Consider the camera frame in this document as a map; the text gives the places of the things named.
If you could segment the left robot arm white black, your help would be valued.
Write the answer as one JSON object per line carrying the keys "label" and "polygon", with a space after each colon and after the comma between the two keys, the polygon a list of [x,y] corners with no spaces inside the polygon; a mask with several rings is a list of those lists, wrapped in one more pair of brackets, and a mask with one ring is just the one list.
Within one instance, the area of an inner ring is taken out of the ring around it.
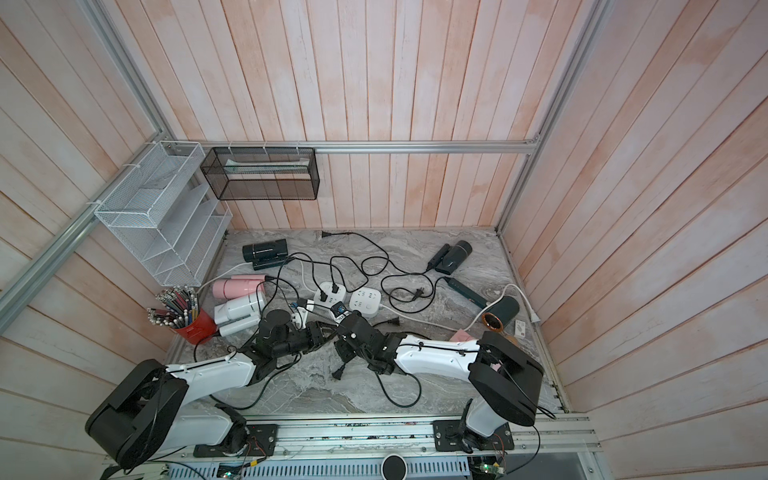
{"label": "left robot arm white black", "polygon": [[230,389],[265,382],[284,357],[299,359],[321,348],[335,326],[309,321],[297,328],[285,310],[273,310],[235,351],[186,364],[139,363],[95,409],[86,434],[125,470],[156,453],[210,445],[237,456],[248,450],[250,431],[239,407],[193,403]]}

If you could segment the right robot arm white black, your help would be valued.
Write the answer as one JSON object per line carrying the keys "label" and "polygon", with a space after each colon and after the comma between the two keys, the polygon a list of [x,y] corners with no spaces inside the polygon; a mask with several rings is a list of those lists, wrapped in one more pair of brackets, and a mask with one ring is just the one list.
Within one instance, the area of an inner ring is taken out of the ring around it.
{"label": "right robot arm white black", "polygon": [[357,311],[339,317],[337,351],[359,357],[377,375],[437,375],[466,381],[479,394],[469,404],[465,428],[488,438],[508,422],[535,425],[544,368],[499,333],[449,342],[383,333]]}

